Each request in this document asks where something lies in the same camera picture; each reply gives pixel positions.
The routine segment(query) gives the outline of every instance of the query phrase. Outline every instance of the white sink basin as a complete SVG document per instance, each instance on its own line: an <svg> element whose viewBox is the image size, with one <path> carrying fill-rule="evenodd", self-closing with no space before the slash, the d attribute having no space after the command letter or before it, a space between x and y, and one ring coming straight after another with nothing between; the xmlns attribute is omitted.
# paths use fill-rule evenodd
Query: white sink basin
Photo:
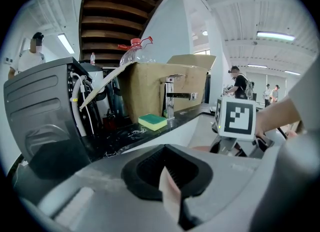
<svg viewBox="0 0 320 232"><path fill-rule="evenodd" d="M159 144L177 144L187 148L210 146L218 135L211 129L214 121L214 116L201 114L184 125L123 153Z"/></svg>

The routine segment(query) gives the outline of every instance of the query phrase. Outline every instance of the plastic bottle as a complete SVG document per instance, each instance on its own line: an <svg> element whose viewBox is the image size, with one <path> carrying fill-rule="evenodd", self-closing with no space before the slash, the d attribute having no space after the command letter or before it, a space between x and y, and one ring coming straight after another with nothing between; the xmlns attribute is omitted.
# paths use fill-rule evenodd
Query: plastic bottle
<svg viewBox="0 0 320 232"><path fill-rule="evenodd" d="M95 56L95 53L94 53L94 52L91 54L90 64L91 64L91 65L96 65L96 56Z"/></svg>
<svg viewBox="0 0 320 232"><path fill-rule="evenodd" d="M144 47L142 45L142 42L144 40L149 40ZM127 50L127 52L122 56L120 60L120 66L125 65L127 63L131 62L139 62L139 63L151 63L156 62L154 59L152 59L148 53L148 50L146 49L146 46L148 44L153 44L153 39L151 36L148 38L145 38L141 40L140 38L133 38L131 39L131 46L126 46L123 44L119 44L118 47L123 50Z"/></svg>

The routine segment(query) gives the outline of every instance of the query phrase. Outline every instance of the ceiling light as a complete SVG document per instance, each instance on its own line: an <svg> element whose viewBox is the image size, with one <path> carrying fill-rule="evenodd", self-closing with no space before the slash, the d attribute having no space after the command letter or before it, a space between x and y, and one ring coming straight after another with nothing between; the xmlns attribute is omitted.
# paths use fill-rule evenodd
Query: ceiling light
<svg viewBox="0 0 320 232"><path fill-rule="evenodd" d="M72 49L72 47L71 47L70 43L68 42L66 35L64 33L58 34L58 38L70 54L75 53L74 49Z"/></svg>
<svg viewBox="0 0 320 232"><path fill-rule="evenodd" d="M251 64L248 64L248 67L252 67L252 68L261 68L261 69L266 69L267 66L262 66L262 65L251 65Z"/></svg>
<svg viewBox="0 0 320 232"><path fill-rule="evenodd" d="M275 33L275 32L264 32L264 31L258 31L256 33L257 37L261 38L277 38L277 39L283 39L288 41L295 40L295 37L290 34L283 34L283 33Z"/></svg>
<svg viewBox="0 0 320 232"><path fill-rule="evenodd" d="M288 70L285 70L284 72L286 72L286 73L288 73L288 74L300 76L300 74L299 74L299 73L296 73L296 72L292 72L292 71L288 71Z"/></svg>

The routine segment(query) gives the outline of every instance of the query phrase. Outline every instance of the sponge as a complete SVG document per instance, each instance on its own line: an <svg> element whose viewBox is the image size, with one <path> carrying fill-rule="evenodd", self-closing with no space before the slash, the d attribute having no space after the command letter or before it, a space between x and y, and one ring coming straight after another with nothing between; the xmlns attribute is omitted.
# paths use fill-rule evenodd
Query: sponge
<svg viewBox="0 0 320 232"><path fill-rule="evenodd" d="M156 131L167 125L167 119L155 114L146 114L139 117L138 123L150 130Z"/></svg>

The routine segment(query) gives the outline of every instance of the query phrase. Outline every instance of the backpack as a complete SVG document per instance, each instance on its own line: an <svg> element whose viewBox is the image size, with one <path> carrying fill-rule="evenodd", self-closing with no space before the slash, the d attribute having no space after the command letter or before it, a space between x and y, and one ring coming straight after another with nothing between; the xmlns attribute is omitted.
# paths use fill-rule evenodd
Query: backpack
<svg viewBox="0 0 320 232"><path fill-rule="evenodd" d="M246 83L246 87L245 87L245 95L246 97L248 98L248 100L253 100L254 99L254 85L255 83L252 82L250 79L248 79L244 74L240 74L241 76L244 77L245 79L245 83Z"/></svg>

